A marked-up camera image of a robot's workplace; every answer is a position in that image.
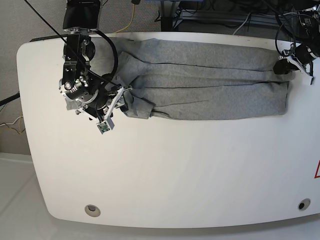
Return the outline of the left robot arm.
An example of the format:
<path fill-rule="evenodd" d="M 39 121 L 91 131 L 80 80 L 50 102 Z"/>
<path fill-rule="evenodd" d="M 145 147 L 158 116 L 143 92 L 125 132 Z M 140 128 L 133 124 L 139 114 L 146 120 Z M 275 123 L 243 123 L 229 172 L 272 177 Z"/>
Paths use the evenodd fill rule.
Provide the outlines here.
<path fill-rule="evenodd" d="M 280 59 L 274 65 L 275 74 L 284 75 L 290 71 L 303 71 L 308 77 L 313 78 L 314 60 L 320 57 L 320 13 L 318 11 L 320 2 L 318 0 L 291 0 L 289 2 L 295 13 L 285 16 L 284 13 L 274 9 L 275 19 L 279 25 L 275 36 L 275 48 Z M 298 27 L 305 31 L 305 37 L 295 34 L 295 28 L 291 19 L 297 18 Z M 278 47 L 278 36 L 280 31 L 286 33 L 293 42 L 287 50 Z"/>

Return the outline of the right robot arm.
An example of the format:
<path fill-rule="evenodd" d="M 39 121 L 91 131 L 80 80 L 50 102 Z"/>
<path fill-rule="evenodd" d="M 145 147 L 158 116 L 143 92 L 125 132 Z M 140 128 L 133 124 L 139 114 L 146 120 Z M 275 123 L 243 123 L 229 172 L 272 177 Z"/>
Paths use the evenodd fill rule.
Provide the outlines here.
<path fill-rule="evenodd" d="M 98 127 L 112 127 L 113 110 L 126 103 L 123 100 L 125 86 L 116 76 L 118 53 L 114 43 L 99 31 L 103 2 L 101 0 L 68 0 L 63 20 L 63 30 L 68 32 L 64 41 L 63 74 L 59 92 L 67 107 L 77 114 L 84 113 L 90 120 L 97 120 Z M 90 37 L 95 32 L 111 48 L 111 69 L 106 74 L 92 70 L 91 61 L 96 46 Z"/>

